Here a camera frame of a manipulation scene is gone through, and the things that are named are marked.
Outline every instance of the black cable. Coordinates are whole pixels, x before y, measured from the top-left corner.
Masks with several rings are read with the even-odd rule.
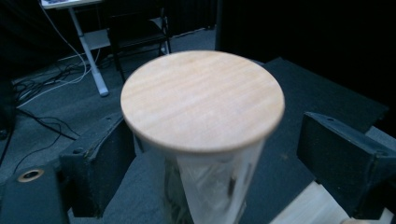
[[[8,150],[9,142],[11,142],[12,134],[14,134],[14,127],[11,127],[11,129],[9,130],[8,139],[7,139],[6,145],[3,149],[3,153],[0,158],[0,167],[3,164],[4,157],[7,154],[7,150]]]
[[[21,80],[19,82],[13,83],[14,91],[16,93],[16,105],[21,105],[23,102],[26,102],[37,94],[42,92],[44,88],[49,85],[54,85],[61,80],[65,80],[68,76],[73,75],[73,71],[76,71],[76,74],[80,71],[78,70],[77,64],[69,64],[66,68],[61,71],[59,74],[50,77],[42,82],[36,82],[31,79]]]
[[[42,121],[42,119],[56,119],[56,120],[58,120],[59,122],[61,122],[62,124],[64,124],[64,125],[67,127],[67,129],[70,130],[70,132],[74,133],[75,135],[77,135],[77,136],[79,137],[79,134],[78,134],[78,133],[76,133],[75,131],[73,131],[67,123],[65,123],[64,121],[62,121],[62,120],[60,120],[60,119],[57,119],[57,118],[54,118],[54,117],[38,118],[38,117],[34,116],[31,112],[24,111],[24,110],[19,109],[19,108],[17,109],[17,111],[20,112],[20,113],[22,113],[23,115],[29,117],[29,118],[34,119],[36,122],[38,122],[40,125],[44,126],[45,128],[50,129],[51,131],[56,132],[56,133],[58,133],[58,134],[60,134],[60,135],[62,135],[62,136],[64,136],[64,137],[66,137],[66,138],[68,138],[68,139],[71,139],[71,140],[73,140],[73,141],[76,141],[76,140],[77,140],[76,138],[74,138],[74,137],[72,137],[72,136],[69,136],[69,135],[67,135],[67,134],[65,134],[65,133],[62,133],[62,132],[60,132],[60,131],[58,131],[58,130],[52,128],[52,127],[50,127],[46,122]]]
[[[42,148],[40,148],[40,149],[38,149],[38,150],[32,151],[32,152],[28,153],[27,155],[25,155],[25,156],[17,163],[17,165],[15,166],[13,174],[15,174],[15,173],[17,172],[18,167],[21,165],[21,163],[22,163],[27,157],[29,157],[30,155],[32,155],[32,154],[34,154],[34,153],[37,153],[37,152],[39,152],[39,151],[42,151],[42,150],[47,149],[47,148],[49,148],[49,147],[52,147],[52,146],[58,141],[58,139],[61,137],[61,133],[62,133],[61,125],[58,124],[58,123],[52,123],[52,124],[56,124],[56,125],[58,125],[58,127],[59,127],[59,131],[56,132],[56,133],[58,133],[58,136],[56,137],[56,139],[55,139],[49,146],[47,146],[47,147],[42,147]]]

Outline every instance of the dark fabric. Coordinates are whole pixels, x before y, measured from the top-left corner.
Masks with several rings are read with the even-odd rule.
[[[103,5],[106,7],[107,16],[115,16],[151,11],[154,7],[161,8],[164,5],[164,0],[104,0]]]
[[[67,16],[66,11],[56,13],[59,13],[58,18]],[[70,52],[37,1],[2,0],[0,17],[0,76],[24,76]],[[54,21],[61,28],[64,22],[71,23]]]
[[[262,63],[282,57],[386,104],[383,129],[396,136],[393,9],[385,0],[219,0],[216,49]]]
[[[304,112],[338,119],[366,133],[387,111],[386,106],[282,58],[262,67],[282,88],[285,113],[264,145],[241,224],[270,223],[314,180],[297,158]]]
[[[166,0],[169,35],[181,35],[216,24],[217,0]]]

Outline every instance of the electrical cord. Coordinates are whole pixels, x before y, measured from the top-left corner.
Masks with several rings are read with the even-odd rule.
[[[31,112],[25,111],[25,110],[22,110],[22,109],[19,109],[19,108],[17,109],[17,111],[20,112],[20,113],[22,113],[23,115],[25,115],[25,116],[31,118],[31,119],[34,119],[36,122],[38,122],[38,123],[39,123],[40,125],[42,125],[43,127],[47,128],[47,129],[50,129],[51,131],[53,131],[53,132],[55,132],[55,133],[58,133],[58,134],[60,134],[61,136],[66,137],[66,138],[68,138],[68,139],[70,139],[70,140],[76,141],[77,138],[72,137],[72,136],[69,136],[69,135],[67,135],[67,134],[65,134],[65,133],[62,133],[62,132],[60,132],[60,131],[58,131],[58,130],[52,128],[52,127],[50,127],[50,126],[48,125],[48,123],[46,123],[46,122],[43,121],[43,119],[55,119],[55,120],[61,122],[64,126],[66,126],[67,129],[68,129],[70,132],[72,132],[72,133],[75,134],[77,137],[79,137],[79,134],[78,134],[78,133],[76,133],[75,131],[73,131],[73,129],[71,129],[70,126],[69,126],[66,122],[64,122],[64,121],[62,121],[62,120],[60,120],[60,119],[57,119],[57,118],[54,118],[54,117],[39,118],[39,117],[34,116]]]
[[[61,129],[61,125],[59,125],[58,123],[51,123],[51,124],[58,125],[58,127],[59,127],[59,131],[57,132],[57,133],[59,133],[59,134],[58,134],[58,136],[55,138],[55,140],[54,140],[51,144],[49,144],[47,147],[42,147],[42,148],[40,148],[40,149],[38,149],[38,150],[32,151],[32,152],[28,153],[27,155],[25,155],[25,156],[17,163],[17,165],[15,166],[14,171],[12,172],[12,174],[15,174],[15,173],[17,172],[18,167],[19,167],[19,166],[22,164],[22,162],[23,162],[26,158],[28,158],[30,155],[32,155],[32,154],[34,154],[34,153],[37,153],[37,152],[39,152],[39,151],[42,151],[42,150],[44,150],[44,149],[47,149],[47,148],[52,147],[52,146],[59,140],[59,138],[61,137],[61,130],[62,130],[62,129]]]
[[[49,129],[49,130],[51,130],[51,131],[57,133],[58,135],[57,135],[57,137],[55,138],[55,140],[54,140],[51,144],[49,144],[48,146],[42,147],[42,148],[40,148],[40,149],[38,149],[38,150],[32,151],[32,152],[28,153],[27,155],[25,155],[25,156],[17,163],[16,167],[14,168],[13,174],[15,174],[15,173],[17,172],[18,167],[22,164],[22,162],[23,162],[26,158],[28,158],[29,156],[31,156],[31,155],[34,154],[34,153],[37,153],[37,152],[39,152],[39,151],[42,151],[42,150],[44,150],[44,149],[47,149],[47,148],[52,147],[52,146],[59,140],[59,138],[60,138],[61,136],[66,137],[66,138],[68,138],[68,139],[70,139],[70,140],[73,140],[73,141],[77,140],[77,138],[72,137],[72,136],[70,136],[70,135],[68,135],[68,134],[63,133],[63,132],[62,132],[62,125],[66,126],[66,128],[67,128],[70,132],[72,132],[72,133],[75,134],[77,137],[79,137],[79,134],[78,134],[78,133],[76,133],[75,131],[73,131],[73,129],[71,129],[70,126],[69,126],[66,122],[64,122],[64,121],[62,121],[62,120],[60,120],[60,119],[57,119],[57,118],[54,118],[54,117],[38,118],[38,117],[34,116],[34,115],[33,115],[31,112],[29,112],[29,111],[25,111],[25,110],[21,110],[21,109],[17,109],[17,111],[20,112],[20,113],[22,113],[24,116],[27,116],[28,118],[34,119],[34,120],[35,120],[36,122],[38,122],[40,125],[42,125],[43,127],[45,127],[45,128],[47,128],[47,129]],[[55,120],[57,120],[59,123],[57,123],[57,122],[45,122],[43,119],[55,119]]]
[[[80,53],[78,53],[78,51],[66,40],[66,38],[64,38],[64,36],[61,34],[61,32],[58,30],[58,28],[56,27],[56,25],[53,23],[52,19],[50,18],[50,16],[47,14],[46,9],[43,8],[43,6],[41,6],[41,2],[40,0],[37,1],[38,5],[40,6],[41,10],[43,11],[44,15],[47,17],[47,19],[49,20],[49,23],[51,24],[51,26],[53,27],[53,29],[56,31],[56,33],[59,35],[59,37],[64,41],[64,43],[67,44],[67,46],[70,47],[71,50],[73,50],[76,55],[81,59],[81,61],[84,64],[84,74],[87,73],[87,64],[85,63],[84,59],[81,57]]]
[[[77,77],[73,80],[65,81],[65,79],[68,76],[74,74],[74,73],[72,73],[72,71],[74,71],[74,70],[77,70],[75,66],[68,66],[60,74],[58,74],[54,77],[50,77],[47,80],[44,80],[42,82],[36,82],[36,81],[33,81],[32,79],[27,79],[27,80],[23,80],[23,81],[14,83],[14,91],[16,92],[17,108],[19,108],[23,105],[26,105],[27,103],[34,100],[36,97],[38,97],[46,92],[53,91],[53,90],[58,89],[64,85],[67,85],[67,84],[78,83],[86,76],[86,74],[83,74],[82,76]],[[58,83],[63,83],[63,84],[60,86],[56,86],[52,89],[43,91],[48,86],[55,85]]]

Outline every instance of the gray carpet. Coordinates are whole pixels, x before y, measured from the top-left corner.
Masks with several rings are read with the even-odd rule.
[[[215,49],[215,36],[215,29],[202,29],[174,36],[171,39],[172,51]],[[131,74],[137,67],[154,59],[155,56],[156,52],[148,52],[126,58],[127,61],[123,61],[125,74]],[[78,57],[60,60],[56,64],[15,81],[32,79],[35,82],[40,82],[55,76],[69,64],[78,62]],[[120,92],[123,84],[120,74],[116,71],[114,63],[107,58],[104,58],[98,66],[100,66],[102,76],[109,89],[108,96],[101,97],[99,95],[91,73],[77,83],[64,85],[67,81],[81,77],[82,67],[80,67],[81,72],[70,75],[56,85],[48,85],[36,98],[22,105],[19,109],[30,112],[37,118],[42,118],[42,121],[47,122],[49,126],[57,130],[61,126],[63,133],[78,138],[78,135],[88,131],[97,120],[120,111]],[[43,165],[56,159],[59,153],[73,142],[67,137],[59,137],[59,134],[44,128],[34,119],[18,113],[15,131],[0,167],[0,183],[7,181],[13,175],[15,169],[20,170]],[[6,141],[0,141],[0,148],[4,148],[5,145]],[[125,197],[128,194],[136,195],[132,202],[128,197]],[[70,213],[70,222],[162,223],[158,203],[155,203],[154,200],[155,197],[153,197],[148,184],[146,164],[140,157],[137,157],[103,218],[74,218]],[[138,215],[129,212],[136,209],[142,212],[137,213]]]
[[[172,51],[215,49],[215,39],[215,30],[199,30],[175,36],[171,40]],[[125,62],[125,68],[129,71],[127,74],[153,57],[154,55],[149,53],[129,58],[128,62]],[[78,59],[60,61],[55,65],[65,67],[71,62],[78,62]],[[99,64],[110,92],[107,97],[99,95],[91,74],[88,74],[75,84],[60,87],[64,82],[58,83],[56,86],[59,88],[39,95],[21,106],[21,109],[31,112],[36,117],[45,118],[42,120],[47,123],[55,123],[51,124],[54,128],[61,126],[63,133],[78,138],[79,134],[88,131],[97,120],[120,112],[120,74],[108,58],[104,58]],[[31,77],[37,81],[46,79],[58,71],[55,65],[37,71]],[[285,92],[287,105],[285,118],[266,144],[261,164],[258,165],[247,196],[247,210],[241,223],[249,224],[268,223],[312,180],[312,176],[307,174],[306,168],[295,156],[302,115],[305,111],[334,116],[362,132],[367,131],[375,119],[385,111],[382,105],[334,86],[323,78],[282,59],[273,60],[263,67],[278,80]],[[65,81],[79,76],[81,73],[74,74]],[[57,119],[67,123],[74,132]],[[33,119],[18,114],[15,132],[0,167],[0,183],[14,173],[17,165],[18,169],[22,169],[45,164],[56,159],[61,151],[73,143],[71,139],[58,137],[59,134],[44,128]],[[4,147],[5,143],[0,142],[0,147]],[[137,155],[102,218],[73,217],[69,212],[70,223],[163,223],[161,203],[150,184],[150,169],[144,159],[144,156]],[[306,178],[301,178],[299,174],[307,175]]]

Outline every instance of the white table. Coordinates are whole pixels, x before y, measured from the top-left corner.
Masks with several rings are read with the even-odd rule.
[[[56,3],[49,3],[47,1],[41,0],[41,5],[44,9],[68,9],[70,16],[72,17],[73,23],[75,24],[79,40],[84,52],[87,55],[88,61],[91,66],[92,76],[96,83],[96,87],[101,96],[108,95],[108,89],[106,83],[103,81],[102,74],[96,66],[95,60],[92,57],[91,50],[99,49],[109,46],[110,43],[107,38],[106,30],[98,30],[89,33],[83,33],[81,27],[79,26],[78,19],[76,17],[75,7],[86,6],[89,4],[98,4],[102,0],[66,0],[57,1]]]

